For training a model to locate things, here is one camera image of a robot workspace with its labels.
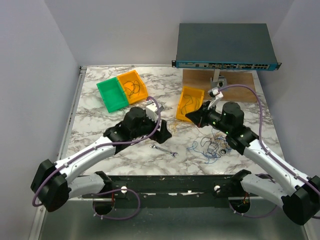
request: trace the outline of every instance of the yellow bin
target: yellow bin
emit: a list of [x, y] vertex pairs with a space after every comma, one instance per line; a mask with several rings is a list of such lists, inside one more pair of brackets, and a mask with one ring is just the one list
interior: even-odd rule
[[204, 90], [184, 86], [175, 117], [179, 120], [191, 122], [191, 120], [186, 118], [185, 115], [187, 113], [198, 110], [202, 105], [204, 96]]
[[146, 85], [136, 70], [117, 76], [129, 104], [134, 104], [148, 97]]

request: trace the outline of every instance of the marble tabletop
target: marble tabletop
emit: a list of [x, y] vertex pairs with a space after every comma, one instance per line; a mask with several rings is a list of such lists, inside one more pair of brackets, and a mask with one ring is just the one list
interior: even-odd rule
[[[212, 128], [206, 126], [198, 129], [189, 122], [176, 120], [177, 106], [182, 92], [182, 70], [171, 66], [88, 67], [68, 141], [67, 157], [89, 146], [107, 128], [122, 121], [130, 107], [143, 108], [146, 105], [146, 102], [142, 101], [116, 112], [108, 113], [103, 103], [96, 84], [132, 70], [138, 72], [149, 95], [164, 106], [161, 117], [167, 121], [172, 138], [161, 145], [157, 143], [156, 145], [178, 152], [178, 156], [173, 158], [169, 154], [150, 148], [153, 141], [148, 139], [126, 148], [113, 157], [102, 160], [83, 174], [89, 175], [96, 171], [104, 171], [109, 175], [214, 175], [235, 174], [242, 169], [247, 169], [255, 174], [265, 173], [257, 164], [241, 156], [235, 150], [212, 164], [207, 164], [208, 159], [202, 154], [187, 150], [192, 146], [193, 141], [200, 142], [203, 137], [212, 137]], [[263, 104], [262, 138], [276, 154], [283, 158], [257, 72], [247, 72], [252, 73], [256, 92]], [[224, 103], [223, 101], [218, 103], [218, 112], [221, 112]], [[258, 104], [239, 102], [239, 105], [244, 111], [244, 124], [258, 133]], [[204, 151], [206, 146], [199, 145], [197, 149]]]

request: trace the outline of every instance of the metal frame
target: metal frame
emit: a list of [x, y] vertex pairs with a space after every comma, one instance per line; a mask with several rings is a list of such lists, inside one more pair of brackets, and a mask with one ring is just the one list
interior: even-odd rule
[[79, 78], [78, 78], [78, 81], [76, 84], [76, 89], [75, 89], [75, 93], [73, 96], [72, 105], [71, 105], [71, 109], [70, 109], [70, 113], [69, 113], [69, 117], [68, 117], [68, 123], [66, 124], [65, 130], [64, 130], [63, 139], [62, 139], [62, 143], [61, 143], [61, 146], [59, 149], [59, 154], [58, 154], [57, 160], [61, 160], [66, 156], [66, 152], [67, 152], [69, 140], [70, 140], [70, 135], [71, 135], [71, 130], [72, 130], [72, 126], [74, 125], [77, 107], [78, 107], [78, 103], [80, 100], [81, 90], [82, 90], [82, 87], [85, 82], [86, 72], [87, 72], [87, 67], [81, 66]]
[[[243, 198], [245, 192], [238, 182], [241, 175], [108, 175], [112, 189], [128, 188], [140, 198], [140, 208], [228, 208], [230, 197]], [[95, 194], [82, 196], [84, 199], [99, 198]], [[122, 192], [114, 194], [117, 209], [135, 209], [135, 199]]]
[[315, 232], [315, 228], [312, 224], [312, 221], [316, 220], [309, 220], [303, 227], [306, 233], [306, 236], [309, 240], [317, 239], [317, 234]]
[[42, 223], [45, 218], [46, 209], [45, 207], [38, 207], [35, 212], [33, 219], [29, 240], [37, 240], [40, 237]]

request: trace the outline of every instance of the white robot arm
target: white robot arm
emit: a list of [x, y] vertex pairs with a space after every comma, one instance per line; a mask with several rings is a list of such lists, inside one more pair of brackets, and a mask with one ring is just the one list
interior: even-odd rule
[[[221, 114], [216, 112], [216, 104], [223, 95], [216, 88], [209, 94], [217, 97], [202, 104], [199, 110], [187, 113], [186, 117], [199, 128], [211, 125], [226, 133], [226, 141], [231, 148], [253, 160], [276, 181], [274, 183], [248, 172], [239, 179], [245, 192], [271, 201], [281, 207], [293, 222], [305, 224], [320, 210], [320, 178], [308, 177], [272, 152], [250, 128], [243, 125], [244, 112], [237, 103], [227, 102]], [[47, 210], [53, 212], [70, 198], [99, 194], [106, 186], [113, 189], [110, 187], [111, 180], [105, 174], [97, 172], [90, 176], [78, 176], [99, 161], [138, 142], [134, 139], [139, 137], [147, 135], [144, 139], [150, 137], [160, 144], [165, 142], [172, 135], [164, 120], [160, 130], [157, 130], [159, 122], [160, 107], [156, 102], [149, 104], [146, 110], [133, 107], [122, 122], [108, 128], [90, 146], [55, 163], [49, 160], [42, 162], [31, 185], [35, 192], [33, 205], [40, 206], [35, 202], [38, 197]]]

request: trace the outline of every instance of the plastic bin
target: plastic bin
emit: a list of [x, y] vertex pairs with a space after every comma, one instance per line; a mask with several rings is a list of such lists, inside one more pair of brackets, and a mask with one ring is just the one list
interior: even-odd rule
[[180, 101], [176, 111], [176, 118], [183, 121], [191, 122], [185, 117], [187, 113], [198, 110], [204, 100], [205, 91], [189, 86], [184, 86], [182, 89]]
[[129, 105], [126, 94], [116, 77], [96, 84], [109, 113]]
[[129, 104], [136, 103], [148, 97], [146, 85], [136, 70], [117, 76]]

